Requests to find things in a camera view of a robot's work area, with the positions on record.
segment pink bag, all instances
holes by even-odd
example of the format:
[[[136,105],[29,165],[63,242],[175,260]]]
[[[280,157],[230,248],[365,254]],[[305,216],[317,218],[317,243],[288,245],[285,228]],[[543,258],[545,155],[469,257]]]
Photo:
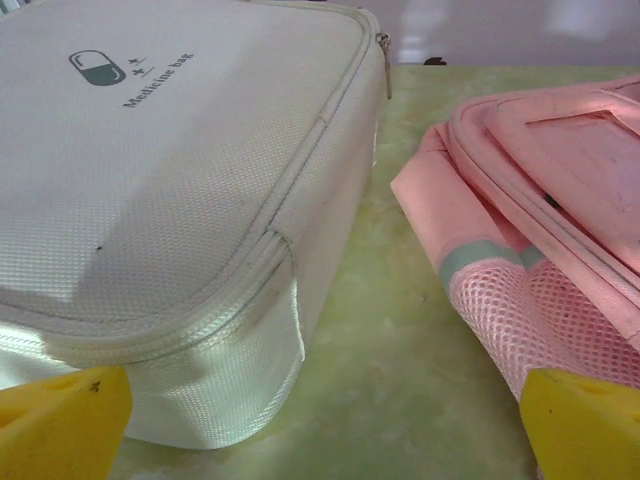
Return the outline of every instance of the pink bag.
[[[640,387],[640,76],[476,99],[392,189],[519,397],[530,369]]]

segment capsule icon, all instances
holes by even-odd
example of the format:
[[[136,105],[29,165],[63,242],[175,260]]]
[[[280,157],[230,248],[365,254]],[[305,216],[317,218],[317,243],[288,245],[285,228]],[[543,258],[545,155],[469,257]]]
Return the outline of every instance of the capsule icon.
[[[97,50],[74,53],[69,57],[69,61],[87,82],[97,87],[115,85],[127,76],[109,57]]]

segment marble surface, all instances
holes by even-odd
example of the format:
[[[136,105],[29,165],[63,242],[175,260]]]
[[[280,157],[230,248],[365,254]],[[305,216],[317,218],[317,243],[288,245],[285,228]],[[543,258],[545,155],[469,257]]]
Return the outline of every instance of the marble surface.
[[[282,411],[217,451],[125,440],[111,480],[533,480],[517,404],[450,307],[389,183],[425,130],[467,98],[638,70],[396,68],[377,163]]]

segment yellow plastic piece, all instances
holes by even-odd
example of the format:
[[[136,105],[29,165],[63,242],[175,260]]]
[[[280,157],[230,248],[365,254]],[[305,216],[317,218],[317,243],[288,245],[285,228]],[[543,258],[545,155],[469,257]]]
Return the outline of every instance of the yellow plastic piece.
[[[640,479],[640,391],[534,370],[520,413],[545,480]]]
[[[0,479],[105,480],[131,408],[120,367],[0,391]]]

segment white wall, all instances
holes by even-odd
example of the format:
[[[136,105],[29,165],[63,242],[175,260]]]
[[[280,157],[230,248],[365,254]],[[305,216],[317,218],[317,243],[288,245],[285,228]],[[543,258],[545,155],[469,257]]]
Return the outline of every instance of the white wall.
[[[640,65],[639,0],[331,0],[371,10],[394,61]]]

